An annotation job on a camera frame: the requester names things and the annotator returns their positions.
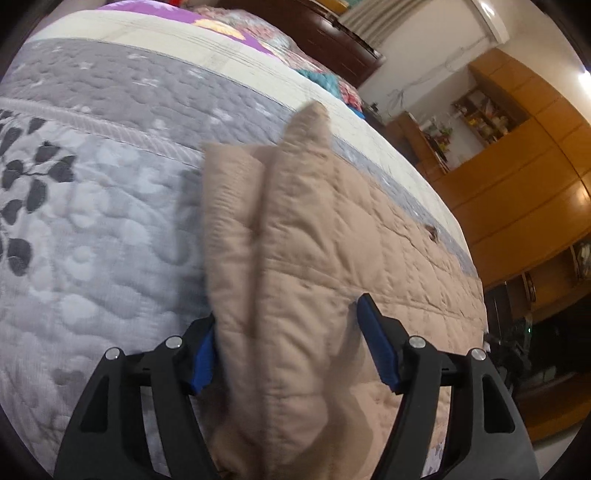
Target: cabinet door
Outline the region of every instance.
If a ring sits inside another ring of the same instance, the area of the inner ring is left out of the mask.
[[[529,119],[472,160],[434,182],[433,188],[447,207],[455,210],[553,145],[542,126],[535,119]]]

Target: wall light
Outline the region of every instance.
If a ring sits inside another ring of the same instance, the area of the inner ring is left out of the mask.
[[[507,27],[503,22],[501,16],[495,11],[492,6],[484,0],[472,0],[478,12],[486,22],[486,25],[491,30],[495,40],[499,44],[507,43],[510,39]]]
[[[579,76],[580,82],[583,84],[583,87],[591,94],[591,73],[584,72]]]
[[[496,16],[496,12],[492,9],[492,7],[487,4],[486,2],[480,2],[482,4],[482,9],[489,14],[491,17]]]

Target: dark gray leaf print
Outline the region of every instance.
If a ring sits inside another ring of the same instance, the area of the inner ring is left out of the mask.
[[[20,128],[9,128],[6,132],[6,135],[4,135],[4,138],[2,139],[2,143],[0,144],[0,155],[4,155],[6,150],[8,150],[11,145],[18,140],[18,137],[20,137],[21,134],[22,130]]]
[[[53,157],[60,147],[50,144],[49,142],[43,142],[43,145],[37,149],[35,154],[35,163],[43,163]]]
[[[35,179],[31,183],[31,190],[27,196],[27,212],[33,213],[41,205],[45,203],[47,199],[47,185],[45,182]]]
[[[27,273],[31,262],[31,244],[22,238],[11,238],[8,241],[8,264],[17,277]]]
[[[39,130],[45,124],[45,122],[46,121],[43,120],[43,118],[37,118],[37,117],[35,117],[29,123],[29,130],[27,130],[27,135],[31,135],[33,132]]]
[[[6,164],[6,169],[14,170],[22,174],[22,172],[24,171],[24,165],[22,164],[21,160],[13,160]]]
[[[16,170],[4,170],[4,173],[2,174],[2,188],[4,190],[9,190],[14,181],[20,176],[21,174]]]
[[[74,180],[74,172],[72,172],[72,168],[66,162],[61,160],[53,165],[47,174],[59,183]]]
[[[17,214],[18,214],[18,211],[21,209],[21,207],[22,207],[22,201],[11,200],[2,209],[2,217],[6,220],[6,223],[8,225],[14,225],[14,222],[17,221]]]
[[[76,155],[68,155],[67,157],[60,158],[60,161],[62,161],[63,163],[67,163],[71,167],[76,158]]]

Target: blue gripper pad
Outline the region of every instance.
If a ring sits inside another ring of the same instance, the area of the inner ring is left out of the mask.
[[[193,358],[193,379],[191,380],[191,386],[195,395],[199,395],[201,390],[212,382],[215,359],[216,352],[213,346],[212,326]]]
[[[394,391],[400,383],[398,355],[382,330],[378,319],[378,315],[381,314],[375,311],[372,303],[365,295],[360,296],[357,301],[357,322],[374,359],[380,380]]]

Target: bed sheet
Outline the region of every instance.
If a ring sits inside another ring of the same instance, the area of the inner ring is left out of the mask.
[[[434,226],[476,276],[457,221],[413,167],[343,102],[265,53],[108,10],[69,15],[21,49],[0,84],[0,404],[49,471],[107,348],[152,349],[209,313],[203,143],[273,144],[311,100],[329,110],[334,151]]]

